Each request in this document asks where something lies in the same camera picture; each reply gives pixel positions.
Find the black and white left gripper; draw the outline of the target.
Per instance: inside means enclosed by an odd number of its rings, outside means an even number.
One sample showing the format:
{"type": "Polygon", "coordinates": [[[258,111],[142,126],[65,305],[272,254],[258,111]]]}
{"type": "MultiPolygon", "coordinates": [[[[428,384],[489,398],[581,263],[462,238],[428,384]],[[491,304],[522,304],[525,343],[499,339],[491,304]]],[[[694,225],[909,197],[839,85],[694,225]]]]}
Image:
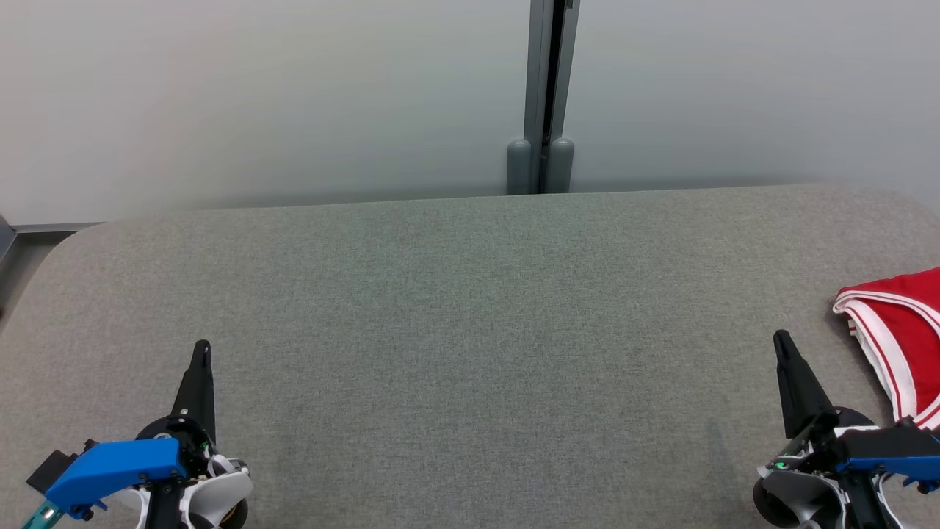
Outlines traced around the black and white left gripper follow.
{"type": "Polygon", "coordinates": [[[141,472],[111,500],[134,509],[137,528],[242,528],[254,489],[248,465],[216,448],[212,346],[195,342],[171,409],[145,426],[137,441],[174,439],[178,468],[164,476],[141,472]]]}

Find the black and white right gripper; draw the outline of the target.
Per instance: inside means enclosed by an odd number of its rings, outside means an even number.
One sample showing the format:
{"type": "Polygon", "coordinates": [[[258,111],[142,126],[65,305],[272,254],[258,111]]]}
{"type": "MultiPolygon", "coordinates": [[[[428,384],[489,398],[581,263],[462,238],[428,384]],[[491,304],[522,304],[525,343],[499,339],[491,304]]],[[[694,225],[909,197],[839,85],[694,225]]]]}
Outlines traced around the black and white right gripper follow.
{"type": "Polygon", "coordinates": [[[756,510],[779,528],[902,528],[883,494],[887,461],[903,454],[896,431],[834,408],[788,331],[773,348],[788,442],[759,468],[756,510]]]}

